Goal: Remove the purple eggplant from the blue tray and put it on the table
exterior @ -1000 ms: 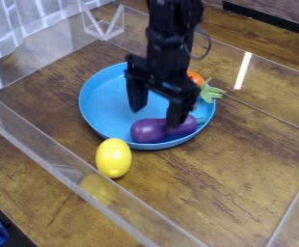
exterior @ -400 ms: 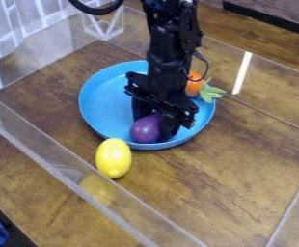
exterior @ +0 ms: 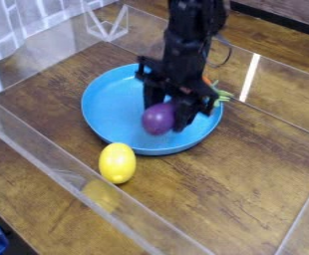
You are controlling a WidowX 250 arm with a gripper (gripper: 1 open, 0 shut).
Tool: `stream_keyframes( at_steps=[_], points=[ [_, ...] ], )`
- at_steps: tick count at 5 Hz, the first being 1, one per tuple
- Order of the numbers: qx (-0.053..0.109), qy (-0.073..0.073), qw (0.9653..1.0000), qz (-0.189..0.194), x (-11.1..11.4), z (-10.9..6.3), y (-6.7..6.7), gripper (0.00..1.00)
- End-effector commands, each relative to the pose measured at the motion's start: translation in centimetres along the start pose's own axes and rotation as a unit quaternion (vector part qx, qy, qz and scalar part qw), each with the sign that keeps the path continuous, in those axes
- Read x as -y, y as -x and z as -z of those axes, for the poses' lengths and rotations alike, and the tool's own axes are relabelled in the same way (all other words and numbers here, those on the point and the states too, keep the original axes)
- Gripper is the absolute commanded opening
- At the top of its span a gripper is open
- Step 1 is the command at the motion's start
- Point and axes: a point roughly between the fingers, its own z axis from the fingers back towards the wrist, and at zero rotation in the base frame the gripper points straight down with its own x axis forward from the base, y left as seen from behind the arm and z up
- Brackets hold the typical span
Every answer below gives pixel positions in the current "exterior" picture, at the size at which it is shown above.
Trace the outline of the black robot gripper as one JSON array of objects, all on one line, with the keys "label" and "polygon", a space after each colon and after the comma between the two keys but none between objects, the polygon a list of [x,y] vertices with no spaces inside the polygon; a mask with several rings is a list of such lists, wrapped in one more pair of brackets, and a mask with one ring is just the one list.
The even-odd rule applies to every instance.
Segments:
[{"label": "black robot gripper", "polygon": [[137,78],[144,82],[145,108],[161,104],[166,95],[173,97],[173,130],[182,132],[196,115],[211,115],[217,93],[203,80],[212,43],[211,32],[180,35],[170,29],[164,33],[162,59],[138,56]]}]

